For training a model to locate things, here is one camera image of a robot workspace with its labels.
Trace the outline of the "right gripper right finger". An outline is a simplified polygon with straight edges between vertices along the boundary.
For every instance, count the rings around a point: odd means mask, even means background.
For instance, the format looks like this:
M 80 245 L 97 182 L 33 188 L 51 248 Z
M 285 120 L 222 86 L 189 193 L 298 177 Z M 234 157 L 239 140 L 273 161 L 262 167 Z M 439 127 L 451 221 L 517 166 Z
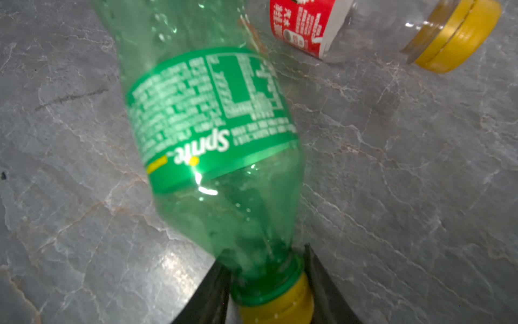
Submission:
M 362 324 L 309 244 L 304 246 L 304 262 L 314 296 L 311 323 Z

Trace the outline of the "red label cola bottle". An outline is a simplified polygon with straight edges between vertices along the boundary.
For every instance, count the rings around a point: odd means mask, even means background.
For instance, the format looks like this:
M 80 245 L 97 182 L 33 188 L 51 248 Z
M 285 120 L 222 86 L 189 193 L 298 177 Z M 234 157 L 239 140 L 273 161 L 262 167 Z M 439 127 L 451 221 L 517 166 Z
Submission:
M 495 29 L 499 1 L 257 1 L 272 34 L 324 62 L 402 53 L 435 74 L 463 64 Z

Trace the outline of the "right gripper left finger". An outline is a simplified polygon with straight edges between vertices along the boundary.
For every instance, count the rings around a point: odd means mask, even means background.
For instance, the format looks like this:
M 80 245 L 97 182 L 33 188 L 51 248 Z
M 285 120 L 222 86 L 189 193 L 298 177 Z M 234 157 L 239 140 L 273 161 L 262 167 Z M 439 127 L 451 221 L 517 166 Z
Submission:
M 224 324 L 227 317 L 231 272 L 215 261 L 180 314 L 171 324 Z

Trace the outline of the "green soda bottle yellow cap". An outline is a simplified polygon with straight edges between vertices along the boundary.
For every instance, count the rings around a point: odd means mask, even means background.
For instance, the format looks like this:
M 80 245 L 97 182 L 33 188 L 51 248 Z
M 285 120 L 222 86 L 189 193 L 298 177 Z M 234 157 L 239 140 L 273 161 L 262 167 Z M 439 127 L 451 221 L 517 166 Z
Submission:
M 94 1 L 157 213 L 231 273 L 244 323 L 310 323 L 298 133 L 244 1 Z

